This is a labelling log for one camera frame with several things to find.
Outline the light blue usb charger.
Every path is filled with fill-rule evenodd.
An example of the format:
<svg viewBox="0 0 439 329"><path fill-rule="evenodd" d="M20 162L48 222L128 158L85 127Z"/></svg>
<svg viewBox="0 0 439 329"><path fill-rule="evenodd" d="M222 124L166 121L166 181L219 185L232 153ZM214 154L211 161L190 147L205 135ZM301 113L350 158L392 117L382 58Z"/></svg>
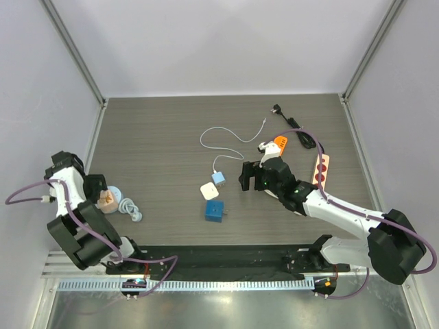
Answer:
<svg viewBox="0 0 439 329"><path fill-rule="evenodd" d="M216 187L225 185L226 178L221 171L214 171L211 178Z"/></svg>

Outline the orange power strip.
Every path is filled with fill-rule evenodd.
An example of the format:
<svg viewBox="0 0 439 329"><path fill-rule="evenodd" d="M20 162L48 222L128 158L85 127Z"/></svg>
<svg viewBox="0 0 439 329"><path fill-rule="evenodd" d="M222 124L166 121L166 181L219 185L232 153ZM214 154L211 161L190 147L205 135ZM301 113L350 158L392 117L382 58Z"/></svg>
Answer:
<svg viewBox="0 0 439 329"><path fill-rule="evenodd" d="M285 148L287 146L288 138L285 137L285 136L277 136L274 139L274 143L279 147L279 149L280 149L280 156L282 156L283 152L285 151Z"/></svg>

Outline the white square plug adapter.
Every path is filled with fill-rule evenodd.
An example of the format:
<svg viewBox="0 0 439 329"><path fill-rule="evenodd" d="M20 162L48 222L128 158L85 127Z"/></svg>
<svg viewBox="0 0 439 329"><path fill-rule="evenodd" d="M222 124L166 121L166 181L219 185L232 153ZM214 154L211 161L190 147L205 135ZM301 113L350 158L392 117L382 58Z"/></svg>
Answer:
<svg viewBox="0 0 439 329"><path fill-rule="evenodd" d="M218 189L217 189L216 185L214 185L214 183L212 183L212 182L208 182L206 184L203 184L200 187L200 192L201 192L203 198L207 201L215 199L216 197L219 196Z"/></svg>

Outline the blue cube plug adapter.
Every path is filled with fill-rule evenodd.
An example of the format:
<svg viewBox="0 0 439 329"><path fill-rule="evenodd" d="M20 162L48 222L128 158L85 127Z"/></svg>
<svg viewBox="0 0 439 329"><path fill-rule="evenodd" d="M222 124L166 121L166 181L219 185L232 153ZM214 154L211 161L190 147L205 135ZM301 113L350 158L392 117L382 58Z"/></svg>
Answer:
<svg viewBox="0 0 439 329"><path fill-rule="evenodd" d="M221 223L226 214L225 204L219 200L208 200L204 210L204 219L209 222Z"/></svg>

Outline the beige power strip red sockets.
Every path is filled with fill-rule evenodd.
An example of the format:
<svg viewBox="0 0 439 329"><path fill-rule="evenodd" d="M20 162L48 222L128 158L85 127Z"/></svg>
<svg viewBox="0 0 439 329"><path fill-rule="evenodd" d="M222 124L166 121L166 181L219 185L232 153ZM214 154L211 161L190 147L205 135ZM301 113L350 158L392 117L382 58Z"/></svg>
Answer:
<svg viewBox="0 0 439 329"><path fill-rule="evenodd" d="M320 183L321 187L325 188L329 162L330 162L330 157L328 155L322 154L322 157L317 155L316 163L312 175L312 181L311 181L312 184L317 186L318 183Z"/></svg>

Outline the pink cube plug adapter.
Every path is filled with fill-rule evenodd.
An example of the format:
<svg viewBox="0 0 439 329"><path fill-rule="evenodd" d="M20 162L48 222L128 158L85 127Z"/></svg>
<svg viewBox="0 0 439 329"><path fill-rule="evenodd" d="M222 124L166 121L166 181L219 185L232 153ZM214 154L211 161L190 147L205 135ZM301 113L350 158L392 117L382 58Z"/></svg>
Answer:
<svg viewBox="0 0 439 329"><path fill-rule="evenodd" d="M118 202L114 193L110 190L101 191L97 200L97 207L104 213L110 214L118 209Z"/></svg>

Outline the round blue pink socket hub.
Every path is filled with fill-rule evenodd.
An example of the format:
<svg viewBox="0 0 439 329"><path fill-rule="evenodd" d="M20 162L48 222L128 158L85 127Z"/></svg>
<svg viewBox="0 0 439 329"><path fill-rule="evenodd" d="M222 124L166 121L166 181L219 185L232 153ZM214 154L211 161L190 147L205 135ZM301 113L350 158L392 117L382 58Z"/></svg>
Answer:
<svg viewBox="0 0 439 329"><path fill-rule="evenodd" d="M121 200L123 199L123 193L121 190L116 186L108 186L108 190L114 195L114 199L117 204L120 204Z"/></svg>

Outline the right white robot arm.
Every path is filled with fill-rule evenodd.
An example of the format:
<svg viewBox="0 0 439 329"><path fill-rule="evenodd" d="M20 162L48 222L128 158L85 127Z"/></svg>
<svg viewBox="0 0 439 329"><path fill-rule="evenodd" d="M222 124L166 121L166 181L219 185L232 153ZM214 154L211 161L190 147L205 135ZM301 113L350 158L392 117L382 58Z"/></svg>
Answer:
<svg viewBox="0 0 439 329"><path fill-rule="evenodd" d="M255 190L268 192L289 211L321 219L355 236L353 240L326 238L309 254L310 265L317 271L345 263L371 268L388 282L401 285L427 251L426 242L402 212L380 213L325 194L316 185L296 179L280 157L244 162L239 176L243 191L250 188L251 179Z"/></svg>

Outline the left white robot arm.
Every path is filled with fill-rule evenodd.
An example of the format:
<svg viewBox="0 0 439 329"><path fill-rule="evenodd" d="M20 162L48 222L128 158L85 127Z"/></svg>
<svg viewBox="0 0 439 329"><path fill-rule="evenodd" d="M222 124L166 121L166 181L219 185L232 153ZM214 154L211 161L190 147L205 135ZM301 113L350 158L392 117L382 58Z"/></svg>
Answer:
<svg viewBox="0 0 439 329"><path fill-rule="evenodd" d="M85 173L80 158L67 151L51 159L44 179L58 210L47 229L72 263L80 270L101 264L107 274L141 272L145 257L138 246L119 236L97 207L99 197L108 190L104 175Z"/></svg>

